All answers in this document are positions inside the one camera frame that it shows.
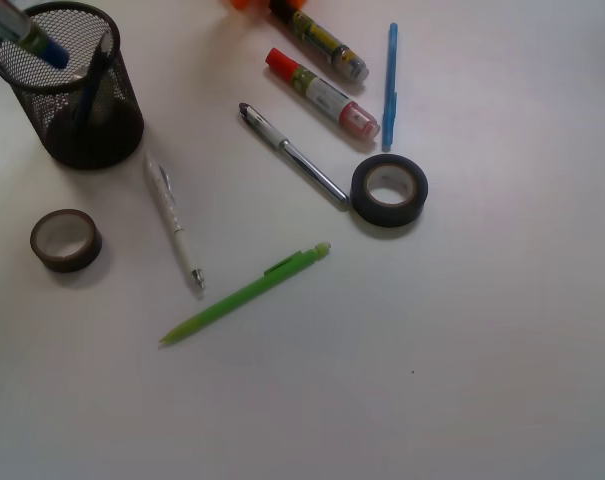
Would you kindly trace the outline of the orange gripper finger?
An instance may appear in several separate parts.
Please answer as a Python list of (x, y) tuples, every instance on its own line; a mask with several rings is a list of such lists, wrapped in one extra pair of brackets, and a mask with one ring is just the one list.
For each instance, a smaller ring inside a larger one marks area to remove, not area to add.
[(230, 0), (230, 4), (236, 10), (246, 10), (248, 8), (266, 8), (267, 0)]

